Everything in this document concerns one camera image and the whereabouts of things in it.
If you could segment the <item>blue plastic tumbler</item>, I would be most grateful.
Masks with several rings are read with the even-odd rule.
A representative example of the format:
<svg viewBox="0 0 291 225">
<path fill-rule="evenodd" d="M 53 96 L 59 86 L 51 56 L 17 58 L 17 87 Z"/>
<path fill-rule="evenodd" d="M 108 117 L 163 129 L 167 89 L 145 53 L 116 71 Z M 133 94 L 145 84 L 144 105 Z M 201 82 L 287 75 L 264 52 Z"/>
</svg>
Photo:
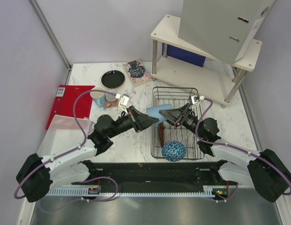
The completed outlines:
<svg viewBox="0 0 291 225">
<path fill-rule="evenodd" d="M 173 106 L 171 104 L 157 105 L 153 107 L 149 107 L 146 109 L 148 116 L 158 118 L 158 122 L 154 125 L 165 122 L 167 119 L 159 113 L 160 110 L 171 110 Z"/>
</svg>

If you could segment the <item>red floral plate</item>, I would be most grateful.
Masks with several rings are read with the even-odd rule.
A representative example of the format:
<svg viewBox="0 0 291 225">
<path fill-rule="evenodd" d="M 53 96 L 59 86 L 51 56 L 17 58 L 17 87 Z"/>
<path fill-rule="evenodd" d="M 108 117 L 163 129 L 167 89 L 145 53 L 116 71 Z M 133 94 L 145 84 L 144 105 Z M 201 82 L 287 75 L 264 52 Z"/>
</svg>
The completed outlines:
<svg viewBox="0 0 291 225">
<path fill-rule="evenodd" d="M 160 123 L 158 125 L 158 138 L 159 138 L 159 142 L 161 147 L 164 146 L 164 124 Z"/>
</svg>

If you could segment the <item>blue white patterned bowl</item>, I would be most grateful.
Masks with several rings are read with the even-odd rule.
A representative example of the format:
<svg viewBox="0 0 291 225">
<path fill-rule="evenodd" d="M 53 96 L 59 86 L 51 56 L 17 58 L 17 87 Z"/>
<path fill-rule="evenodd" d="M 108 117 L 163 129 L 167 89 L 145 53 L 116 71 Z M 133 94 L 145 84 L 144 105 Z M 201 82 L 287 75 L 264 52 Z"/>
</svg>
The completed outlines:
<svg viewBox="0 0 291 225">
<path fill-rule="evenodd" d="M 177 141 L 170 141 L 162 147 L 162 156 L 171 162 L 183 159 L 186 152 L 186 147 Z"/>
</svg>

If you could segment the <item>pink ceramic mug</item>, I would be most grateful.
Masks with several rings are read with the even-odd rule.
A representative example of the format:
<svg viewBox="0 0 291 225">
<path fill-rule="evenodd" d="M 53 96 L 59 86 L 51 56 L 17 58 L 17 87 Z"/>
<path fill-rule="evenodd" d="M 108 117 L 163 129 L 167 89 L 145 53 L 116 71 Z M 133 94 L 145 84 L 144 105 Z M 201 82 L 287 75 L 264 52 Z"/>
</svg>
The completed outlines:
<svg viewBox="0 0 291 225">
<path fill-rule="evenodd" d="M 109 94 L 106 94 L 106 103 L 105 107 L 116 107 L 118 105 L 118 99 L 116 98 L 117 93 L 115 91 L 111 91 Z"/>
</svg>

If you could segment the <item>light blue ceramic mug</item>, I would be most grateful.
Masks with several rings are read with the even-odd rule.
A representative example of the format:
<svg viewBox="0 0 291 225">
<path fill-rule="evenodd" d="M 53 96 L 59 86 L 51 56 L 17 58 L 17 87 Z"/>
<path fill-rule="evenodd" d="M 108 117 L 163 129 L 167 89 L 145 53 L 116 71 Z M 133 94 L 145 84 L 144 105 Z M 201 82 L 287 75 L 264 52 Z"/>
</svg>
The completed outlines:
<svg viewBox="0 0 291 225">
<path fill-rule="evenodd" d="M 106 104 L 106 93 L 103 91 L 102 87 L 94 87 L 90 93 L 91 98 L 99 108 L 105 107 Z"/>
</svg>

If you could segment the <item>black plate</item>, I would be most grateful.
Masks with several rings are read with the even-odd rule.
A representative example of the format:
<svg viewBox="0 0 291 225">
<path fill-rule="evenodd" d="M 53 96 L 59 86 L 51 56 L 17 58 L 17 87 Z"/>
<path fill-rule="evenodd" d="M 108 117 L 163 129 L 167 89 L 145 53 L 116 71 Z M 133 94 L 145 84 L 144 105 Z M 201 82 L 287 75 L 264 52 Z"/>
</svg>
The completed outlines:
<svg viewBox="0 0 291 225">
<path fill-rule="evenodd" d="M 110 70 L 101 77 L 101 83 L 110 89 L 120 87 L 125 82 L 124 74 L 119 70 Z"/>
</svg>

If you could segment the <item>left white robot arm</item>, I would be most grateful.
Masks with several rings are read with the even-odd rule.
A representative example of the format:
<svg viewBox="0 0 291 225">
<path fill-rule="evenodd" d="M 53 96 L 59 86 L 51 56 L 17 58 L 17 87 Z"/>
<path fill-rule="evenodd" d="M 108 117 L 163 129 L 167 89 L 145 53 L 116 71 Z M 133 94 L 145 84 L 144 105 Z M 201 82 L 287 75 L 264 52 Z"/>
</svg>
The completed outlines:
<svg viewBox="0 0 291 225">
<path fill-rule="evenodd" d="M 141 132 L 158 123 L 159 119 L 139 112 L 133 106 L 128 114 L 113 120 L 110 115 L 101 115 L 91 134 L 84 134 L 83 141 L 59 153 L 40 157 L 34 153 L 27 157 L 16 180 L 28 202 L 43 198 L 50 189 L 73 182 L 85 181 L 94 184 L 98 179 L 97 171 L 87 168 L 83 161 L 106 152 L 112 145 L 113 137 L 130 129 Z"/>
</svg>

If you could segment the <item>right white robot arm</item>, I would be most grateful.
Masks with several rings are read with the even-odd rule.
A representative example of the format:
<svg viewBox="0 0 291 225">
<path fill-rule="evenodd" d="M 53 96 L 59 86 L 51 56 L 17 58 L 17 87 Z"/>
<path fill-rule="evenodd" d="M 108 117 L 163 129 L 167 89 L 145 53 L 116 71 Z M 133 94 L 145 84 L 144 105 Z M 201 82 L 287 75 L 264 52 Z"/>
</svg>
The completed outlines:
<svg viewBox="0 0 291 225">
<path fill-rule="evenodd" d="M 274 151 L 247 150 L 227 142 L 218 136 L 217 120 L 197 117 L 190 108 L 185 104 L 181 108 L 160 110 L 159 114 L 170 125 L 182 125 L 193 132 L 200 150 L 221 160 L 219 168 L 210 172 L 214 184 L 226 180 L 254 187 L 269 202 L 291 195 L 291 173 Z"/>
</svg>

